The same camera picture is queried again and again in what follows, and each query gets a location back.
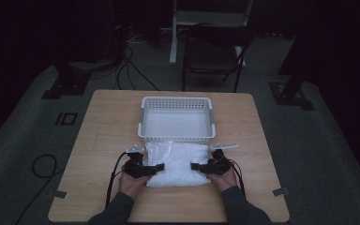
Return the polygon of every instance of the white cloth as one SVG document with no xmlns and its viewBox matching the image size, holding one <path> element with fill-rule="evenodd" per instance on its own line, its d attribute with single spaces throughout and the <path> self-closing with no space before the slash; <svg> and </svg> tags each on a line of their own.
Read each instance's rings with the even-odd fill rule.
<svg viewBox="0 0 360 225">
<path fill-rule="evenodd" d="M 190 163 L 206 164 L 208 146 L 196 143 L 148 142 L 147 165 L 165 163 L 165 170 L 157 172 L 147 182 L 151 188 L 196 187 L 211 181 L 203 173 L 192 171 Z"/>
</svg>

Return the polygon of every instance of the black chair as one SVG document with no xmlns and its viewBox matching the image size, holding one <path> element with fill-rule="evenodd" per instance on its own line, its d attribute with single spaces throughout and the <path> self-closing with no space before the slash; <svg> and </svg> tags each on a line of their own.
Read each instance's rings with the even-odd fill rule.
<svg viewBox="0 0 360 225">
<path fill-rule="evenodd" d="M 236 72 L 234 93 L 244 62 L 244 54 L 254 32 L 248 26 L 223 26 L 197 23 L 187 30 L 186 47 L 183 60 L 183 91 L 186 90 L 187 74 L 223 74 L 225 82 L 230 74 Z M 235 46 L 241 47 L 236 53 Z"/>
</svg>

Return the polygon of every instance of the wooden table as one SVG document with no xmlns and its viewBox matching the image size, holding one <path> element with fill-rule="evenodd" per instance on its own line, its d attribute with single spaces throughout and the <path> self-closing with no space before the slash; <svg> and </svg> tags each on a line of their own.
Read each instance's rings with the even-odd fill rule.
<svg viewBox="0 0 360 225">
<path fill-rule="evenodd" d="M 275 222 L 289 219 L 276 169 L 264 137 L 253 97 L 235 93 L 152 92 L 97 90 L 92 97 L 74 144 L 59 191 L 54 198 L 51 221 L 87 221 L 104 209 L 107 186 L 114 164 L 127 148 L 143 145 L 137 135 L 143 97 L 210 98 L 217 135 L 211 144 L 239 143 L 225 151 L 242 169 L 247 199 Z M 118 187 L 113 184 L 112 195 Z M 220 194 L 213 184 L 199 187 L 145 187 L 138 196 L 129 222 L 225 222 Z"/>
</svg>

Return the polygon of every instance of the dark background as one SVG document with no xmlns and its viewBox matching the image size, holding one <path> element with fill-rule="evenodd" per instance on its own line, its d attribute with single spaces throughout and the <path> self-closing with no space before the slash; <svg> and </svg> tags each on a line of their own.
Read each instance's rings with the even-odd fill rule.
<svg viewBox="0 0 360 225">
<path fill-rule="evenodd" d="M 179 2 L 208 11 L 245 4 Z M 84 62 L 120 57 L 125 35 L 118 25 L 158 38 L 159 27 L 172 24 L 172 9 L 166 0 L 0 1 L 0 127 L 53 55 Z M 262 38 L 294 38 L 279 73 L 319 86 L 360 162 L 360 1 L 255 0 L 249 24 Z"/>
</svg>

